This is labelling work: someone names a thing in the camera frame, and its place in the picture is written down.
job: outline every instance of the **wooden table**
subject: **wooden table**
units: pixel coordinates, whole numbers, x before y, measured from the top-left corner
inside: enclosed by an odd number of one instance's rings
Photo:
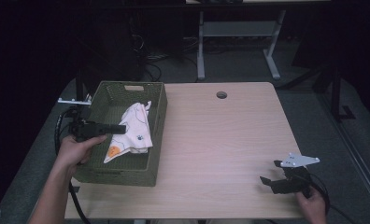
[[[282,179],[273,160],[298,152],[270,83],[166,84],[168,107],[156,187],[82,184],[88,218],[301,217],[293,194],[275,195],[259,176]],[[227,93],[226,99],[217,97]],[[66,218],[78,218],[69,197]]]

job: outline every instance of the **crate handle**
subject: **crate handle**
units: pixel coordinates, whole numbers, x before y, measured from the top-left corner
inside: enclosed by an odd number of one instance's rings
[[[127,91],[143,91],[143,86],[124,86]]]

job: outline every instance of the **right hand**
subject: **right hand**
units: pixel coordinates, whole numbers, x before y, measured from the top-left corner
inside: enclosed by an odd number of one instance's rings
[[[309,223],[327,223],[325,217],[325,201],[316,189],[310,187],[310,198],[306,198],[302,192],[296,192],[295,195],[302,213]]]

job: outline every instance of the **metal stand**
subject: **metal stand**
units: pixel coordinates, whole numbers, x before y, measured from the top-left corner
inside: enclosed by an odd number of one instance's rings
[[[197,52],[197,77],[200,80],[205,76],[205,61],[203,57],[204,36],[272,36],[272,41],[263,56],[269,66],[274,79],[280,79],[280,74],[272,58],[285,10],[281,10],[276,21],[204,21],[204,12],[200,12],[199,21],[199,50]]]

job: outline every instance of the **hand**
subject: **hand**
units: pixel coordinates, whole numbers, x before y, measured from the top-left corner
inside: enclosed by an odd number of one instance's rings
[[[310,198],[306,198],[302,192],[296,192],[295,195],[308,222],[311,224],[327,223],[325,218],[325,201],[316,189],[310,187]]]
[[[106,135],[101,135],[79,143],[75,141],[73,135],[68,135],[62,141],[59,155],[54,165],[67,168],[69,174],[73,175],[77,170],[78,163],[85,163],[89,160],[92,153],[91,148],[104,142],[106,139]]]

